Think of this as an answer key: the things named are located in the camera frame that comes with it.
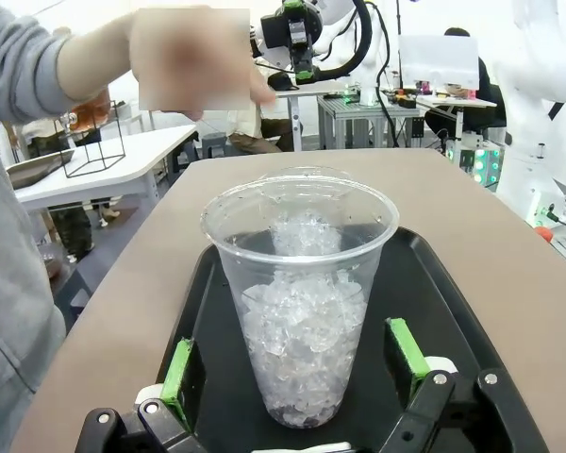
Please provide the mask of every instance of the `gray sleeve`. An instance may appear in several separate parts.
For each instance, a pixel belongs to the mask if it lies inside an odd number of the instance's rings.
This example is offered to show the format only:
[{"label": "gray sleeve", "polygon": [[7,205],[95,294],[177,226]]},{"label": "gray sleeve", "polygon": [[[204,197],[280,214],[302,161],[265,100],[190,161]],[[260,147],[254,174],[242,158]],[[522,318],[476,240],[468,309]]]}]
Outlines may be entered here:
[{"label": "gray sleeve", "polygon": [[58,84],[53,38],[30,17],[0,7],[0,121],[25,124],[59,116],[74,105]]}]

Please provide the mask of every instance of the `gray sweatshirt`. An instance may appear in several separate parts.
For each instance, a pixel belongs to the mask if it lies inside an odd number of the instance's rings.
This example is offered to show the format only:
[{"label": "gray sweatshirt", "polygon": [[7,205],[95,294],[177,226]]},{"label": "gray sweatshirt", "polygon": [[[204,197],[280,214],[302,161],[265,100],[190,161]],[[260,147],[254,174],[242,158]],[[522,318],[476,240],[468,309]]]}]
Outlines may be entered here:
[{"label": "gray sweatshirt", "polygon": [[[0,7],[0,121],[23,124],[72,106],[57,81],[58,41]],[[65,336],[27,214],[0,161],[0,453]]]}]

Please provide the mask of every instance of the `white monitor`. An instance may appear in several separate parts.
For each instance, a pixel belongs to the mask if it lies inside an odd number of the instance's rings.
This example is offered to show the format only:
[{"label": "white monitor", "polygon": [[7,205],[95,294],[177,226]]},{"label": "white monitor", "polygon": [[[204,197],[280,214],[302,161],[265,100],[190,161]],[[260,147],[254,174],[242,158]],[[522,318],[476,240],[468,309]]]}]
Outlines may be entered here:
[{"label": "white monitor", "polygon": [[401,35],[399,48],[405,87],[417,82],[430,82],[434,88],[448,84],[477,90],[480,86],[474,38]]}]

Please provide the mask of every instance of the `cup rim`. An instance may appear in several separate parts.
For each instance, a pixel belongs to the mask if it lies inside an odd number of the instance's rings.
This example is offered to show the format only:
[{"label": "cup rim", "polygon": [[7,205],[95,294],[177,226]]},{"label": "cup rim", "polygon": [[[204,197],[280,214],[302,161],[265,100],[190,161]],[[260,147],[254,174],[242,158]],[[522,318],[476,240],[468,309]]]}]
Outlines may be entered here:
[{"label": "cup rim", "polygon": [[[386,209],[391,214],[391,220],[388,226],[386,227],[386,229],[379,236],[372,239],[368,243],[364,243],[363,245],[351,248],[349,250],[344,250],[342,252],[332,253],[329,255],[318,255],[318,256],[285,257],[285,256],[269,255],[266,253],[254,252],[251,250],[240,248],[232,243],[227,243],[225,241],[216,239],[214,235],[210,232],[210,228],[208,224],[208,213],[221,200],[229,198],[231,196],[236,196],[238,193],[246,190],[259,188],[261,186],[264,186],[265,184],[275,184],[277,182],[289,183],[296,181],[300,183],[313,181],[313,182],[323,182],[330,184],[339,184],[342,186],[346,186],[349,189],[356,189],[368,193],[369,195],[374,196],[384,204]],[[356,182],[355,180],[340,179],[338,177],[333,177],[333,176],[273,176],[266,178],[263,177],[253,182],[241,184],[239,186],[233,187],[232,189],[224,191],[217,197],[213,198],[206,205],[206,207],[204,208],[201,214],[200,225],[202,231],[208,237],[208,239],[214,245],[216,245],[216,247],[218,247],[220,250],[224,250],[230,255],[240,257],[245,260],[251,260],[255,262],[274,264],[274,265],[318,266],[318,265],[330,264],[338,261],[356,258],[365,255],[377,249],[378,247],[383,246],[383,244],[386,243],[390,239],[390,237],[396,232],[396,230],[399,227],[399,222],[400,222],[400,213],[398,212],[398,208],[396,207],[396,205],[394,205],[394,203],[392,203],[392,201],[386,195],[384,195],[380,191],[373,189],[372,187]]]}]

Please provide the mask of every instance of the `brown table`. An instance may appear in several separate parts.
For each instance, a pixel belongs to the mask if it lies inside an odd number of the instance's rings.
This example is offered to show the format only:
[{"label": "brown table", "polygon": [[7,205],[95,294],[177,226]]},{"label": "brown table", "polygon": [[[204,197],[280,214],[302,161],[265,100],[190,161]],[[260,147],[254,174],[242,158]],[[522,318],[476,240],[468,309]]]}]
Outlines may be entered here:
[{"label": "brown table", "polygon": [[438,153],[353,150],[194,163],[117,260],[58,352],[14,443],[73,452],[86,413],[155,383],[199,255],[207,202],[276,168],[326,165],[387,194],[487,330],[552,452],[566,452],[566,260]]}]

